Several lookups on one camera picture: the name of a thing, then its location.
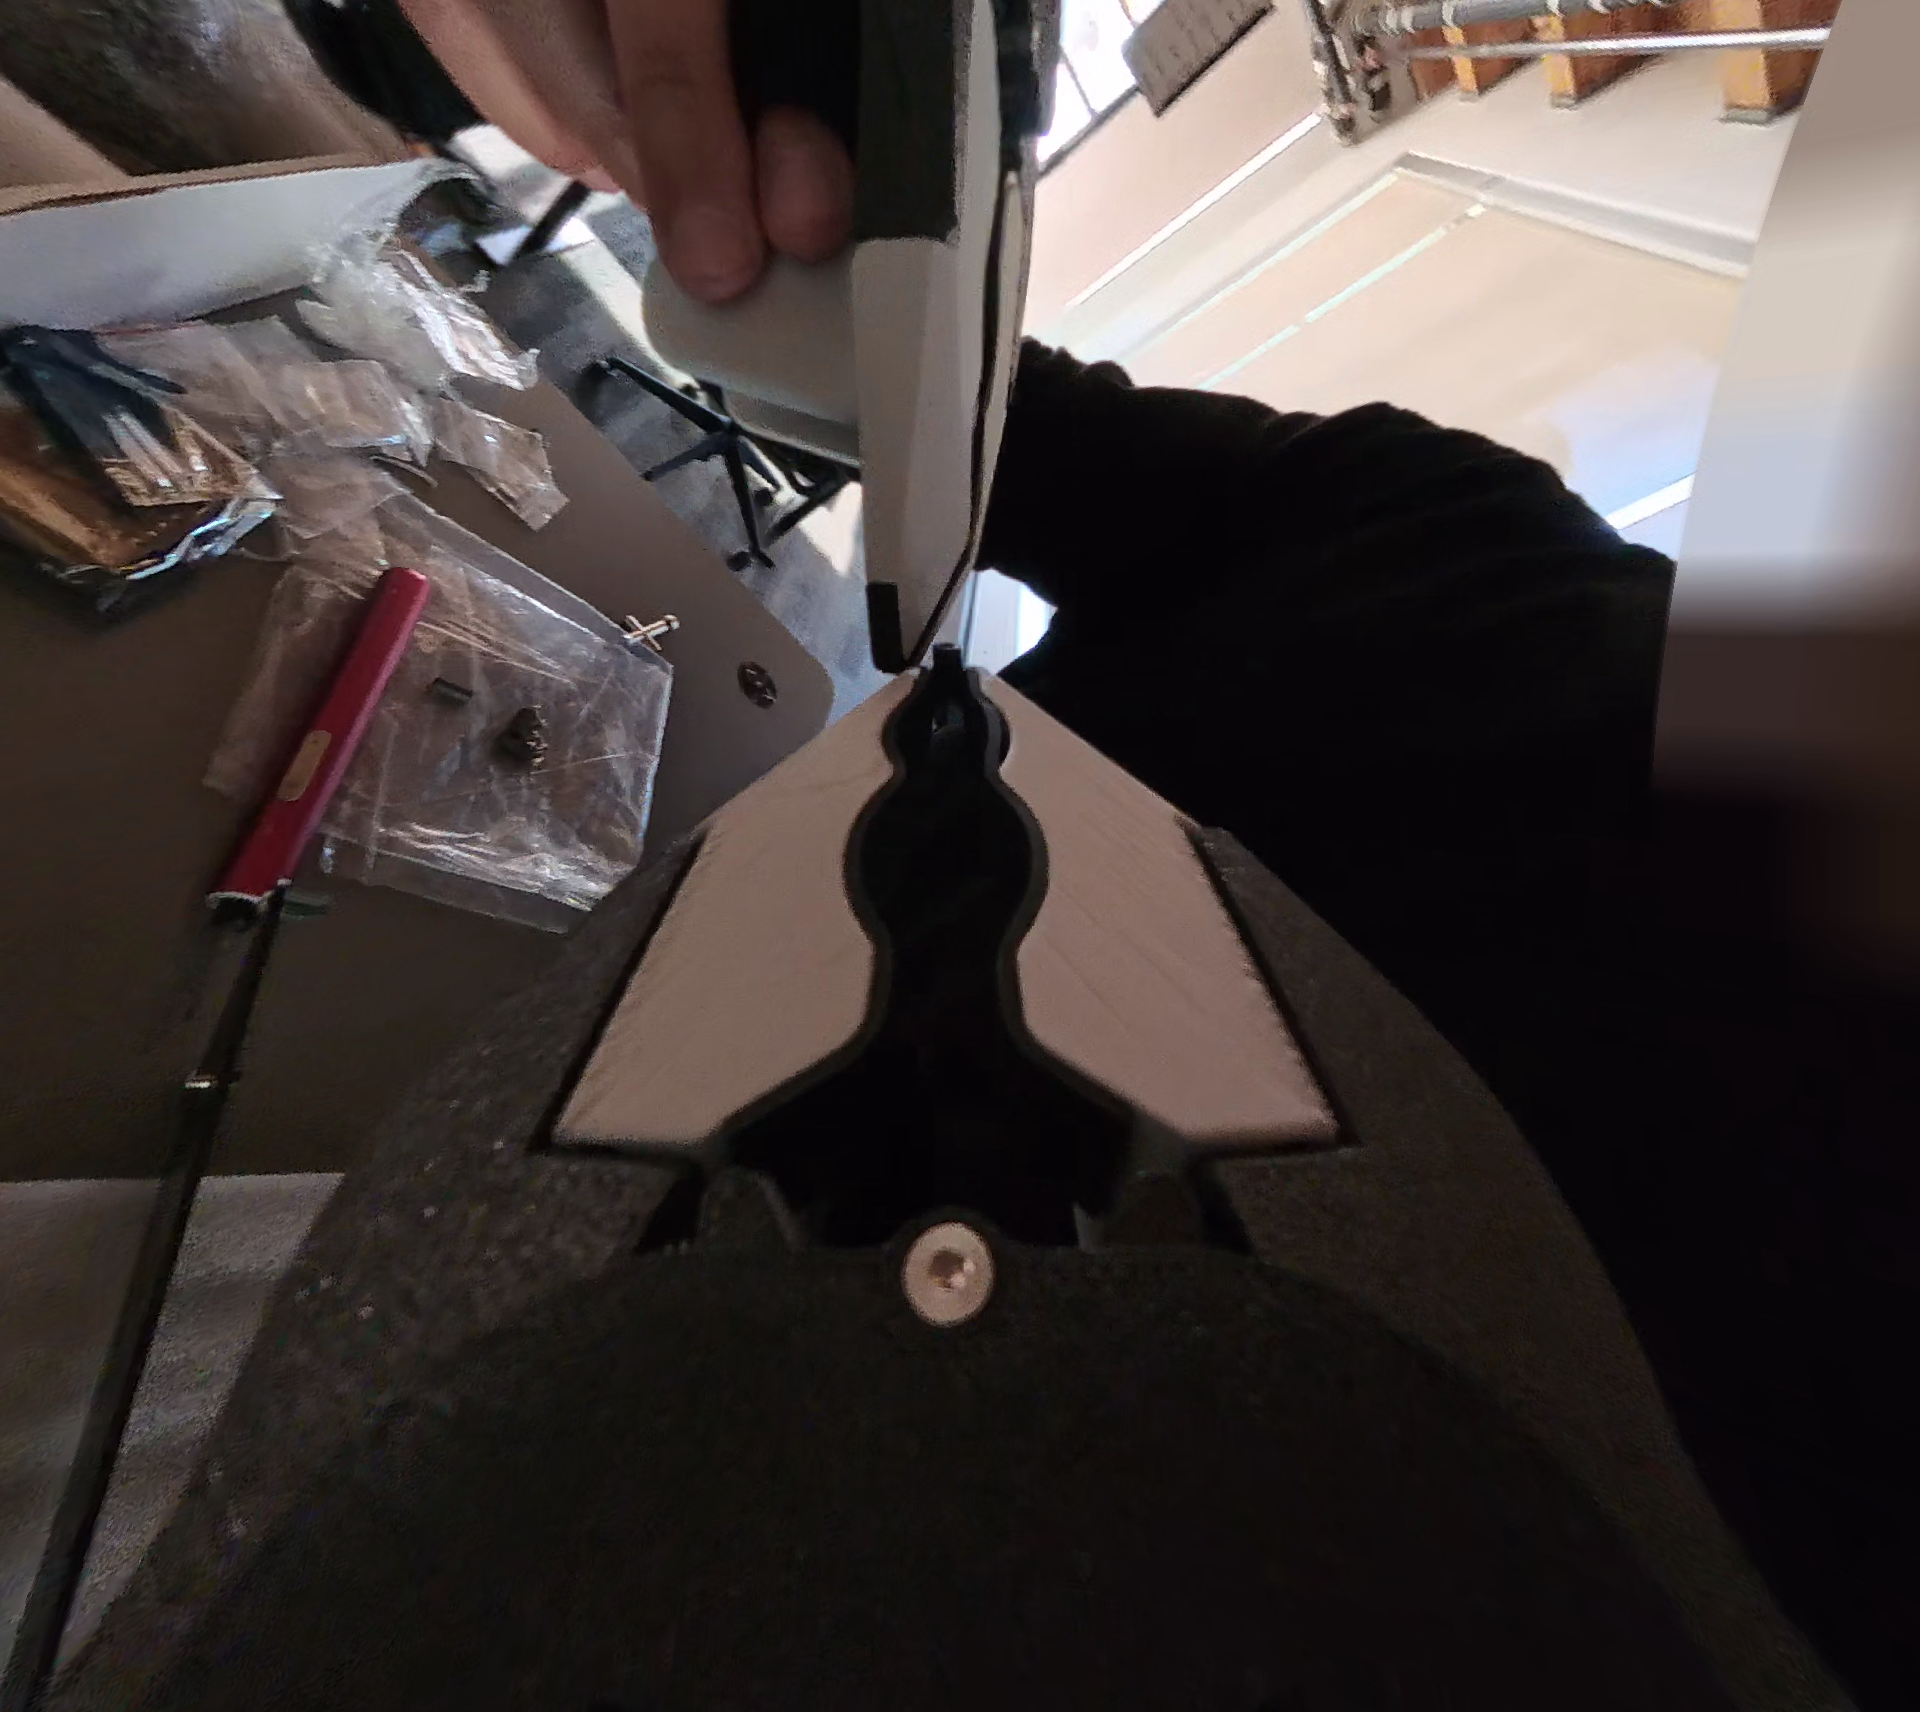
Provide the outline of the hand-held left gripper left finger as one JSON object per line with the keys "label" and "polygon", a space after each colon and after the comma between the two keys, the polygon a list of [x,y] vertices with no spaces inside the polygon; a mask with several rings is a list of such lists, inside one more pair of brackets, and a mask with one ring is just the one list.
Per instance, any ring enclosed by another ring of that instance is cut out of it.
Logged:
{"label": "hand-held left gripper left finger", "polygon": [[882,685],[713,811],[553,1127],[561,1148],[713,1148],[849,1045],[874,939],[853,911],[855,824],[888,788]]}

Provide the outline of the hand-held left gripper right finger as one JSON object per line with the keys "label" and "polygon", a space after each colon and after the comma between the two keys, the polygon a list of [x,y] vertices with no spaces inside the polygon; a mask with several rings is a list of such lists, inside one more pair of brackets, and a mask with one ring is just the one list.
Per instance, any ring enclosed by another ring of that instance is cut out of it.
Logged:
{"label": "hand-held left gripper right finger", "polygon": [[1014,977],[1034,1042],[1188,1148],[1339,1136],[1277,999],[1163,797],[989,677],[1001,782],[1041,841]]}

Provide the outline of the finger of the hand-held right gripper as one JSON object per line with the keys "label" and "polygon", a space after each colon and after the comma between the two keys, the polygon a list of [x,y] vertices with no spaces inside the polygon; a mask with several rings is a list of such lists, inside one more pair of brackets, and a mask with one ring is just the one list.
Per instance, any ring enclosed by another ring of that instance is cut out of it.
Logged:
{"label": "finger of the hand-held right gripper", "polygon": [[971,500],[966,542],[950,572],[924,647],[962,647],[966,636],[966,597],[992,507],[994,472],[1003,450],[1003,428],[1019,364],[1019,319],[1027,286],[1031,254],[1031,183],[1009,171],[994,196],[992,242],[982,279],[982,357],[978,408],[971,426]]}
{"label": "finger of the hand-held right gripper", "polygon": [[994,401],[994,232],[859,247],[859,450],[877,671],[920,665],[971,572]]}

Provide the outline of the blue hobby robot arm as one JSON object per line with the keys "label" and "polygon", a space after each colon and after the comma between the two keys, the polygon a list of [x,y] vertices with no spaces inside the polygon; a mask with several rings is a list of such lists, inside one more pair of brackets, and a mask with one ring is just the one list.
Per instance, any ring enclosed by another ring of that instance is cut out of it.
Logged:
{"label": "blue hobby robot arm", "polygon": [[59,1671],[61,1645],[91,1558],[102,1506],[121,1456],[139,1382],[153,1355],[159,1319],[172,1291],[179,1245],[202,1187],[228,1098],[241,1075],[282,910],[291,892],[277,879],[261,895],[217,892],[209,902],[210,966],[202,1002],[188,1017],[192,1056],[175,1085],[175,1123],[153,1185],[128,1284],[102,1366],[86,1405],[61,1501],[38,1553],[32,1585],[14,1627],[2,1671],[2,1708],[38,1710]]}

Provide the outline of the hanging grey board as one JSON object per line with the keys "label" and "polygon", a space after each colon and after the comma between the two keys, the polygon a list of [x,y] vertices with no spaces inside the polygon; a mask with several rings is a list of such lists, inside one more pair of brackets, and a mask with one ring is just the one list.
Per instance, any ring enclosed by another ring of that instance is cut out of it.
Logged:
{"label": "hanging grey board", "polygon": [[1151,114],[1163,118],[1273,8],[1276,0],[1160,0],[1119,48]]}

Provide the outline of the large clear zip bag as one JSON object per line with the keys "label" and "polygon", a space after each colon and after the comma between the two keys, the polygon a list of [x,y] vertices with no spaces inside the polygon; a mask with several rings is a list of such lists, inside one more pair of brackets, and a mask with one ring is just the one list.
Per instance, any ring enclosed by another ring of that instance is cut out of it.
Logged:
{"label": "large clear zip bag", "polygon": [[263,797],[391,567],[431,595],[323,814],[323,871],[568,931],[642,861],[674,672],[411,492],[282,567],[202,782]]}

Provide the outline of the red screwdriver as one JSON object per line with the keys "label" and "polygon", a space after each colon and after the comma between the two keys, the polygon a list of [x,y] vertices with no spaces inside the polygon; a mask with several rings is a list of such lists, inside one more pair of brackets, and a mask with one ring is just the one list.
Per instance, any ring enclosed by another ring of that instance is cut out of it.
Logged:
{"label": "red screwdriver", "polygon": [[431,579],[411,567],[391,567],[361,600],[273,792],[204,895],[217,921],[259,921],[293,885],[427,600]]}

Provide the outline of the pile of clear parts bags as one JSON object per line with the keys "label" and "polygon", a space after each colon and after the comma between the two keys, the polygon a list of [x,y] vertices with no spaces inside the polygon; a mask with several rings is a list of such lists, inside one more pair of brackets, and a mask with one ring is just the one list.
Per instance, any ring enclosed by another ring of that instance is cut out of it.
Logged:
{"label": "pile of clear parts bags", "polygon": [[379,364],[425,413],[427,447],[461,467],[520,526],[538,532],[567,507],[535,428],[486,408],[480,394],[524,399],[538,357],[516,349],[446,283],[398,228],[357,228],[311,264],[300,322],[320,343]]}

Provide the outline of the thin metal ceiling rod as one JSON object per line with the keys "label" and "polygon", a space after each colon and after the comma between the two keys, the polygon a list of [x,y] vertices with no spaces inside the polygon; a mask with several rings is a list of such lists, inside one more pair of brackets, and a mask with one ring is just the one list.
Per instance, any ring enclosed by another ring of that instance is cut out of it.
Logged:
{"label": "thin metal ceiling rod", "polygon": [[1481,41],[1437,41],[1419,44],[1413,36],[1371,36],[1380,53],[1405,55],[1409,64],[1506,64],[1537,60],[1673,60],[1692,53],[1744,53],[1781,50],[1808,53],[1823,50],[1830,40],[1830,26],[1792,26],[1792,29],[1731,29],[1708,33],[1640,33],[1612,40],[1481,40]]}

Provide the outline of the orange cardboard box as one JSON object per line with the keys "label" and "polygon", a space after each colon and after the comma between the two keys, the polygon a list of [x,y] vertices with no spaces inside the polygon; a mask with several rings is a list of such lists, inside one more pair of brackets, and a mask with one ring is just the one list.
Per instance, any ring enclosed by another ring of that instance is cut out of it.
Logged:
{"label": "orange cardboard box", "polygon": [[304,283],[328,247],[421,190],[480,176],[436,157],[142,176],[2,193],[2,328],[170,326]]}

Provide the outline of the silver foil bag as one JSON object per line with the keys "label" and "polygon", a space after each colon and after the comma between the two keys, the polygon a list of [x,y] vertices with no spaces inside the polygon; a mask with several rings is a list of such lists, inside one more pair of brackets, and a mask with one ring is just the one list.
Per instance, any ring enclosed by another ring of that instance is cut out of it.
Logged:
{"label": "silver foil bag", "polygon": [[279,517],[259,369],[209,326],[2,332],[2,571],[91,613]]}

